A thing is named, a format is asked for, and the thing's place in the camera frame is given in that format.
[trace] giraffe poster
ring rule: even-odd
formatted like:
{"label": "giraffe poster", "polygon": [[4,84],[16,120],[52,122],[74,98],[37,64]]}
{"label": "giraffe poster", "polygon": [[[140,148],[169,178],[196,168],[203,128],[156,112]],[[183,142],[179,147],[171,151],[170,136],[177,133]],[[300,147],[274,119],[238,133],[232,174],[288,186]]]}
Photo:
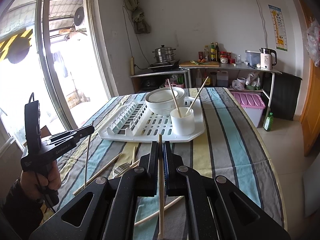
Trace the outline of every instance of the giraffe poster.
{"label": "giraffe poster", "polygon": [[281,9],[272,5],[269,5],[269,9],[273,22],[273,28],[275,30],[276,48],[288,51],[287,35],[285,34],[284,21]]}

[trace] striped tablecloth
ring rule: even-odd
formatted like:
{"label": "striped tablecloth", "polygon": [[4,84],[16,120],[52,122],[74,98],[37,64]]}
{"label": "striped tablecloth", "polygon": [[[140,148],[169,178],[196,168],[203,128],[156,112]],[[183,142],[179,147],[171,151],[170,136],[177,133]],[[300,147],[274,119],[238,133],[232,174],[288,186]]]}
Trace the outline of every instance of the striped tablecloth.
{"label": "striped tablecloth", "polygon": [[[194,97],[198,89],[185,89],[186,96]],[[97,129],[125,102],[135,98],[142,101],[143,94],[112,98],[85,125],[94,120],[96,128],[90,144],[88,177],[94,175],[113,157],[122,152],[120,158],[105,171],[103,176],[111,178],[112,170],[132,160],[136,146],[136,159],[149,153],[151,143],[133,143],[103,140]],[[281,188],[267,149],[250,119],[228,90],[206,88],[200,94],[205,120],[205,132],[188,143],[173,143],[172,151],[181,155],[185,165],[201,175],[215,177],[224,175],[249,196],[258,206],[282,227],[286,228],[286,215],[281,200]],[[74,196],[73,192],[84,182],[85,153],[88,138],[61,157],[58,167],[62,186],[59,190],[60,209]],[[165,204],[175,197],[166,197]],[[140,198],[136,221],[158,210],[158,197]],[[134,229],[134,239],[157,239],[158,217]],[[187,221],[184,199],[165,211],[165,239],[187,239]]]}

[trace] electric kettle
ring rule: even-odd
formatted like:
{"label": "electric kettle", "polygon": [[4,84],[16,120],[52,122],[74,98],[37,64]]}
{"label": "electric kettle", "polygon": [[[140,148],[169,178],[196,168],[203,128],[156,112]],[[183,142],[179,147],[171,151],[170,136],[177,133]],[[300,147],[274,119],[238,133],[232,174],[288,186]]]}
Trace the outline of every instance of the electric kettle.
{"label": "electric kettle", "polygon": [[[260,65],[261,65],[261,70],[271,70],[272,66],[277,64],[277,52],[274,49],[266,49],[266,48],[261,48],[260,49]],[[275,55],[275,62],[272,63],[272,55],[273,53]]]}

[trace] orange door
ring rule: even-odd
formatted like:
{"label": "orange door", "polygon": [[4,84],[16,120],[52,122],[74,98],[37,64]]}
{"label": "orange door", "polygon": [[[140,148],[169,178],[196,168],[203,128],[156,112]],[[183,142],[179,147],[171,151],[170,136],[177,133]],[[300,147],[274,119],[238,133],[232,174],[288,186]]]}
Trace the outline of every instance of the orange door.
{"label": "orange door", "polygon": [[[303,0],[300,0],[307,27],[310,27],[313,14]],[[320,67],[310,60],[308,93],[300,122],[302,125],[304,155],[307,156],[320,133]]]}

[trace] dish rack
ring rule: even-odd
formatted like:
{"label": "dish rack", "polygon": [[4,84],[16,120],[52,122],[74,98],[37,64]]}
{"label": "dish rack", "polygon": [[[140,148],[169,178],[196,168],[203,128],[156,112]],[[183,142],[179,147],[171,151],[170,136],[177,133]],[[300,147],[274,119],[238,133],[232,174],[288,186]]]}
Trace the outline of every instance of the dish rack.
{"label": "dish rack", "polygon": [[[189,107],[193,98],[185,97],[184,106]],[[170,116],[153,113],[145,101],[131,100],[122,106],[100,129],[102,139],[123,142],[152,142],[162,134],[163,141],[189,142],[204,132],[204,121],[200,100],[192,107],[195,116],[195,130],[192,134],[179,136],[172,132]]]}

